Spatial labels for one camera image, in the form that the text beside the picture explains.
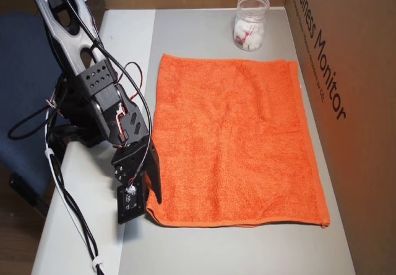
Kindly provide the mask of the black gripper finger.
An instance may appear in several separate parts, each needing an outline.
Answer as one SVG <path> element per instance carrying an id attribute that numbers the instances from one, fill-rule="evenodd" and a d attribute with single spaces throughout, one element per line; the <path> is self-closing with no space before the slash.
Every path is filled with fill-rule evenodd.
<path id="1" fill-rule="evenodd" d="M 147 174 L 142 174 L 141 177 L 141 190 L 142 190 L 142 195 L 144 197 L 147 197 L 150 193 L 150 188 L 151 188 L 151 180 Z"/>
<path id="2" fill-rule="evenodd" d="M 157 203 L 162 203 L 160 161 L 154 142 L 151 141 L 145 162 L 148 176 L 148 187 L 154 192 Z"/>

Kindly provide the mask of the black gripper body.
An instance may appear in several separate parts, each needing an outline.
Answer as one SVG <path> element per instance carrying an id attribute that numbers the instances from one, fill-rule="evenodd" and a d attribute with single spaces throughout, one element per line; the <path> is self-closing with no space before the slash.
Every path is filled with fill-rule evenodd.
<path id="1" fill-rule="evenodd" d="M 114 167 L 114 176 L 126 188 L 130 180 L 133 180 L 136 170 L 143 160 L 147 146 L 148 137 L 143 137 L 138 142 L 129 146 L 117 148 L 111 160 Z"/>

